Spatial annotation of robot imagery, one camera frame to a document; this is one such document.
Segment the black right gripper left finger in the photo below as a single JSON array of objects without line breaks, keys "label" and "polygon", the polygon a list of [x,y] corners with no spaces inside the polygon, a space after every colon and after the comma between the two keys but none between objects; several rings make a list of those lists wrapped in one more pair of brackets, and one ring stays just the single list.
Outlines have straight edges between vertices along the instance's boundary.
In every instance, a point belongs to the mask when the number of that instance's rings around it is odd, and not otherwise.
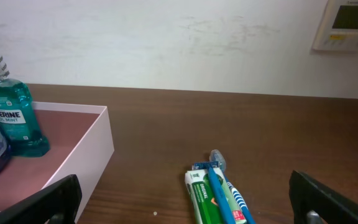
[{"label": "black right gripper left finger", "polygon": [[70,174],[0,212],[0,224],[74,224],[82,191],[77,175]]}]

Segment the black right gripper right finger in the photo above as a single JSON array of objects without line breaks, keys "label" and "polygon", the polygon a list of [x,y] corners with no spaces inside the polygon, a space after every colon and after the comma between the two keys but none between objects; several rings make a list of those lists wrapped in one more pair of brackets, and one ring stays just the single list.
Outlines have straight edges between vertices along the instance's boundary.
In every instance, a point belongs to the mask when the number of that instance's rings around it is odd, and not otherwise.
[{"label": "black right gripper right finger", "polygon": [[358,204],[308,174],[294,170],[289,180],[294,222],[358,224]]}]

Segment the blue white toothbrush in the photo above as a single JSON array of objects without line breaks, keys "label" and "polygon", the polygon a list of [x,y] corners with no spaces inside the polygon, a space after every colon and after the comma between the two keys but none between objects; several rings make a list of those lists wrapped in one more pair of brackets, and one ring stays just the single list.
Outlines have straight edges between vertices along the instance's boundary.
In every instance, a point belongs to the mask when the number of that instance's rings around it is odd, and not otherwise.
[{"label": "blue white toothbrush", "polygon": [[242,214],[244,215],[246,221],[248,224],[255,224],[255,220],[253,219],[248,206],[243,198],[243,196],[239,193],[239,191],[231,184],[231,182],[228,180],[225,170],[226,170],[226,160],[224,159],[223,155],[220,153],[219,150],[213,149],[209,155],[210,161],[216,161],[219,163],[219,168],[222,170],[222,173],[224,174],[224,178],[226,180],[227,186],[229,187],[229,190],[232,193],[232,196],[234,197],[234,200],[238,204],[239,208],[241,209]]}]

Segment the green Dettol soap bar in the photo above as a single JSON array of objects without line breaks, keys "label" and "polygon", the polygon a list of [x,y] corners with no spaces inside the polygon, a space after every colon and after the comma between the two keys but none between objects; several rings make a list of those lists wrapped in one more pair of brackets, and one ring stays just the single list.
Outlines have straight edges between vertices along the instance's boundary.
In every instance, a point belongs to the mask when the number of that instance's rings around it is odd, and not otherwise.
[{"label": "green Dettol soap bar", "polygon": [[[217,174],[221,187],[223,188],[223,192],[236,224],[248,223],[236,200],[234,199],[221,169],[214,168],[214,171]],[[215,200],[214,192],[209,184],[208,171],[206,169],[188,170],[185,173],[185,184],[193,203],[196,222],[204,224],[224,223],[219,210],[218,202]]]}]

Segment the teal mouthwash bottle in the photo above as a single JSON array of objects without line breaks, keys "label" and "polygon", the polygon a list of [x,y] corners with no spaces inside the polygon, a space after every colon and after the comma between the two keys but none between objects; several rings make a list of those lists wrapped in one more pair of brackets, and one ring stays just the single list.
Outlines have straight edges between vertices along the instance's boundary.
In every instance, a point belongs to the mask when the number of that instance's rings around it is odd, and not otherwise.
[{"label": "teal mouthwash bottle", "polygon": [[30,90],[25,83],[9,75],[0,54],[0,127],[15,156],[42,157],[48,153],[50,144],[37,121]]}]

